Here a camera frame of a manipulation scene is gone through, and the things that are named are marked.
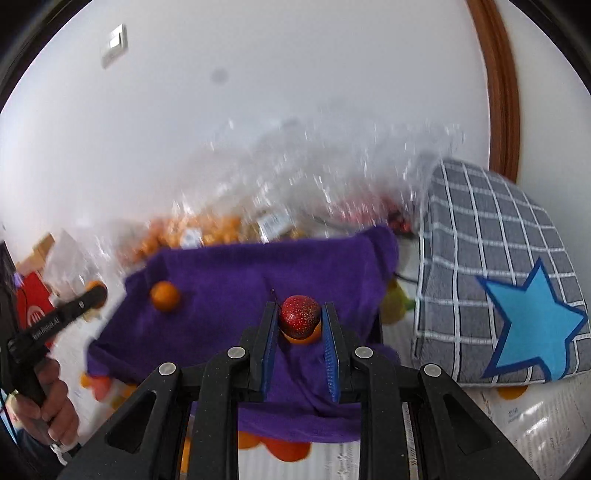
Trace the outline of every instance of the gray pillow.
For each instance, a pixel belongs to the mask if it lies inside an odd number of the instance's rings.
[[[456,160],[440,163],[428,195],[414,356],[421,364],[439,364],[466,386],[543,382],[539,365],[483,377],[505,321],[478,277],[522,286],[539,259],[556,299],[586,313],[573,266],[547,212],[509,180]],[[565,377],[591,369],[589,332],[587,321],[569,343]]]

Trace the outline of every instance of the red box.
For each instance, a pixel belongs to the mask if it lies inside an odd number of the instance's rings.
[[[33,272],[23,279],[23,285],[17,291],[18,321],[21,330],[37,323],[54,309],[49,301],[50,292],[41,281],[39,273]],[[48,348],[53,342],[47,342]]]

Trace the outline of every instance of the purple cloth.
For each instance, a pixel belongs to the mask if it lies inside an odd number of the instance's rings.
[[[396,237],[385,227],[346,239],[163,251],[128,278],[126,299],[88,348],[88,373],[141,382],[163,362],[206,362],[258,326],[271,289],[279,301],[307,295],[334,302],[341,324],[364,342],[397,262]],[[150,302],[161,280],[181,291],[172,313]],[[294,442],[348,442],[359,439],[361,411],[331,401],[322,342],[292,345],[279,335],[267,401],[241,406],[239,429]]]

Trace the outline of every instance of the strawberry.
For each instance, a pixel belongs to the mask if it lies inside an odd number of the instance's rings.
[[[289,297],[281,305],[279,327],[287,336],[302,340],[314,332],[320,321],[320,305],[304,295]]]

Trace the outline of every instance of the price label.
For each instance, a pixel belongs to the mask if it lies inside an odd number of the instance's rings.
[[[291,216],[286,210],[267,213],[257,223],[263,243],[273,241],[294,227]]]
[[[181,248],[200,248],[203,246],[203,232],[200,228],[187,228],[181,237]]]

